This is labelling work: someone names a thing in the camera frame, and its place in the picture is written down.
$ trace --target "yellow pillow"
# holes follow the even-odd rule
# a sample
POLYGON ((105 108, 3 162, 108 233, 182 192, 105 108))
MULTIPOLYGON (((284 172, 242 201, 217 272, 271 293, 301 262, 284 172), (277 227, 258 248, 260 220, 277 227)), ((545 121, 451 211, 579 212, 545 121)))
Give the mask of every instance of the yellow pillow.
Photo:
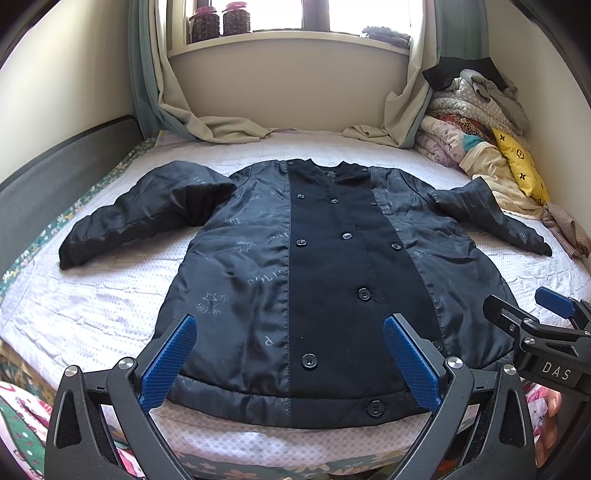
POLYGON ((530 153, 521 147, 515 138, 495 128, 492 130, 499 150, 509 160, 509 166, 519 188, 540 205, 549 202, 550 195, 546 190, 542 177, 535 169, 534 160, 531 158, 530 153))

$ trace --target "glass jar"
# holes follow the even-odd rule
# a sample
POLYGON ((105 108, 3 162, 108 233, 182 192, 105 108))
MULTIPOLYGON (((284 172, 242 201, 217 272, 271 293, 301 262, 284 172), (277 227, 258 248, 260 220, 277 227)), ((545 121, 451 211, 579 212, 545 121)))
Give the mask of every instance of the glass jar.
POLYGON ((227 4, 223 15, 223 35, 239 35, 251 30, 251 15, 246 11, 246 2, 227 4))
POLYGON ((191 43, 220 36, 220 17, 215 7, 200 7, 191 17, 191 43))

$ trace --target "window sill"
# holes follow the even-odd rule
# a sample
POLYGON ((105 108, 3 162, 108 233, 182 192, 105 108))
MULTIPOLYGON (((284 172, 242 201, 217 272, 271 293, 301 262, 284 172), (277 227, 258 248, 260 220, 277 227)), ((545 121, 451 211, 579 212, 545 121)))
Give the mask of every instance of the window sill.
POLYGON ((191 43, 182 48, 173 49, 168 52, 168 58, 172 58, 190 51, 201 50, 203 48, 216 47, 218 45, 226 45, 230 43, 240 43, 245 41, 256 40, 282 40, 286 38, 303 39, 303 40, 327 40, 337 41, 342 43, 352 43, 356 45, 363 45, 365 47, 380 48, 381 50, 389 50, 402 55, 409 55, 409 50, 406 48, 396 47, 386 42, 378 40, 371 40, 370 38, 361 38, 355 35, 347 35, 344 33, 334 32, 314 32, 305 30, 278 30, 267 32, 255 32, 242 35, 232 35, 231 37, 212 38, 211 40, 203 40, 196 43, 191 43))

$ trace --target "white wall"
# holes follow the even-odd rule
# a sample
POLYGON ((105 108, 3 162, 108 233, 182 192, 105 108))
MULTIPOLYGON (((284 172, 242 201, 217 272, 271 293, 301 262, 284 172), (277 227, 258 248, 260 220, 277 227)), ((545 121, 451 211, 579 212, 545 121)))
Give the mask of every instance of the white wall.
POLYGON ((386 96, 406 85, 408 55, 333 40, 275 38, 187 51, 170 63, 197 116, 340 132, 352 124, 382 125, 386 96))
POLYGON ((539 27, 508 0, 487 0, 486 9, 492 60, 519 88, 531 154, 551 199, 591 235, 589 104, 539 27))
POLYGON ((78 133, 132 113, 128 0, 60 0, 0 70, 0 181, 78 133))

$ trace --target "bed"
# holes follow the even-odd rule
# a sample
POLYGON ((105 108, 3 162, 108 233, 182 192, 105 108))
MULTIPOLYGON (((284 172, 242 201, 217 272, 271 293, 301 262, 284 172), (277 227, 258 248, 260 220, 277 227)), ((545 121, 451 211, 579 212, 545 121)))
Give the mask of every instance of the bed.
MULTIPOLYGON (((342 161, 401 168, 438 189, 466 184, 468 177, 434 164, 413 150, 399 150, 345 138, 331 132, 275 131, 247 145, 188 142, 168 132, 143 142, 75 205, 56 218, 2 278, 0 336, 11 348, 0 351, 5 372, 22 375, 50 395, 65 367, 111 368, 123 356, 136 355, 151 338, 158 309, 196 229, 136 241, 68 271, 58 267, 58 248, 78 219, 113 203, 151 169, 173 160, 194 161, 228 175, 264 160, 312 158, 322 166, 342 161)), ((591 300, 590 275, 572 261, 537 220, 523 220, 553 250, 552 257, 519 251, 484 232, 467 231, 499 268, 519 305, 542 322, 565 320, 538 307, 535 289, 546 286, 591 300)), ((114 431, 118 424, 111 411, 114 431)), ((322 473, 347 475, 392 464, 410 447, 427 414, 376 427, 293 430, 258 427, 217 419, 165 404, 152 411, 154 421, 188 470, 210 479, 285 478, 322 473)), ((467 413, 465 425, 474 411, 467 413)))

